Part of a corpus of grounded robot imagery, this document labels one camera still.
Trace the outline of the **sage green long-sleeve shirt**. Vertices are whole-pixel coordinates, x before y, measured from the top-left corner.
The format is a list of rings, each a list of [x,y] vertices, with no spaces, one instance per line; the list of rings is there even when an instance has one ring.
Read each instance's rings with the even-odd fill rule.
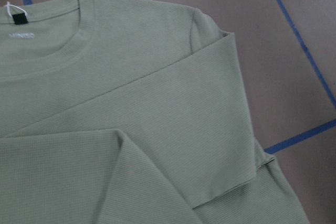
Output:
[[[1,7],[1,223],[308,223],[234,33],[186,5]]]

